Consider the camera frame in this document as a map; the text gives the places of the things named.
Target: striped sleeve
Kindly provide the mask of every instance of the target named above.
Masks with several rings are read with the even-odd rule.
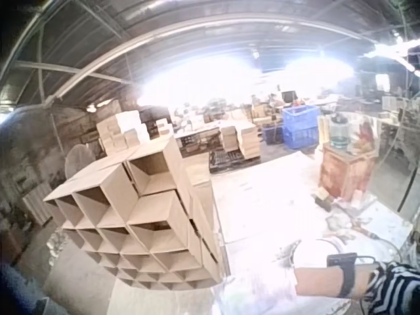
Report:
[[[419,271],[397,262],[379,263],[370,276],[364,301],[369,304],[369,315],[411,314],[412,301],[418,301],[419,293]]]

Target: white table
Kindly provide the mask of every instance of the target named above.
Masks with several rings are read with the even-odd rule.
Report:
[[[261,268],[278,258],[281,248],[299,239],[330,233],[330,216],[314,203],[320,164],[300,152],[231,173],[214,176],[213,189],[232,274]],[[361,217],[364,227],[401,248],[412,224],[376,201]],[[389,246],[362,235],[349,241],[347,251],[390,260]],[[299,297],[282,301],[269,314],[344,314],[340,299]]]

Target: wooden crate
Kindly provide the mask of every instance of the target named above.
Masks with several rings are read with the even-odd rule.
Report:
[[[324,144],[319,186],[333,197],[350,202],[356,190],[366,191],[376,157],[375,152],[352,156]]]

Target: cardboard box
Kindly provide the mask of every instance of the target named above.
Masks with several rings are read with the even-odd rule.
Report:
[[[174,137],[158,138],[140,146],[127,159],[127,168],[140,195],[176,190],[189,213],[191,185]]]
[[[128,225],[151,253],[183,250],[188,245],[189,222],[173,190],[141,197]]]

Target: black wristband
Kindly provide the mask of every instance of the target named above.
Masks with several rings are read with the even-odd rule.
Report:
[[[343,284],[341,285],[341,290],[338,297],[345,299],[350,295],[354,287],[354,264],[340,264],[339,267],[343,271]]]

